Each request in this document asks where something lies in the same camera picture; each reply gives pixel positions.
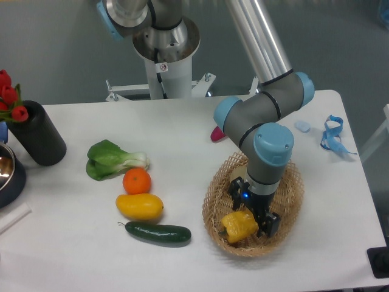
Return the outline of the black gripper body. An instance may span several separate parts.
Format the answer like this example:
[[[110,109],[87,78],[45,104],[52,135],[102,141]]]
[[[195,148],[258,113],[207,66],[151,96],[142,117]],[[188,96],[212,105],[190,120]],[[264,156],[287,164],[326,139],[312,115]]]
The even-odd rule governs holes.
[[[245,207],[251,211],[258,223],[260,218],[264,218],[266,213],[270,212],[269,206],[275,191],[270,185],[260,184],[252,179],[247,180],[246,183],[248,186]]]

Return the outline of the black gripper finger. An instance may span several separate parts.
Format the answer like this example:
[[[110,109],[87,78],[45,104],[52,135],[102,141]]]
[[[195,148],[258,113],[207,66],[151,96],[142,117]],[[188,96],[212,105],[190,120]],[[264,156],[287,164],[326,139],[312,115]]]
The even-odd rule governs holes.
[[[267,212],[264,218],[260,218],[258,222],[257,237],[266,235],[267,237],[273,237],[278,231],[281,222],[281,217],[277,213]]]
[[[246,205],[247,186],[248,183],[246,183],[242,178],[235,178],[230,182],[228,194],[231,196],[233,201],[232,210],[238,210],[241,205]]]

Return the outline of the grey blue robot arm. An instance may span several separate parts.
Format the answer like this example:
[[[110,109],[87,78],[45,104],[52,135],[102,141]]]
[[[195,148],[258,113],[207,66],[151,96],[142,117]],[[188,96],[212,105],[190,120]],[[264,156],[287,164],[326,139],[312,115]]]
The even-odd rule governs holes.
[[[293,70],[262,1],[227,1],[226,6],[261,91],[247,100],[222,100],[213,118],[248,159],[245,177],[229,187],[233,208],[246,206],[258,234],[271,237],[281,219],[269,205],[294,146],[291,131],[279,121],[309,103],[315,89],[306,74]],[[145,62],[152,99],[194,94],[191,58],[200,36],[183,15],[181,1],[100,1],[97,8],[113,37],[132,37]]]

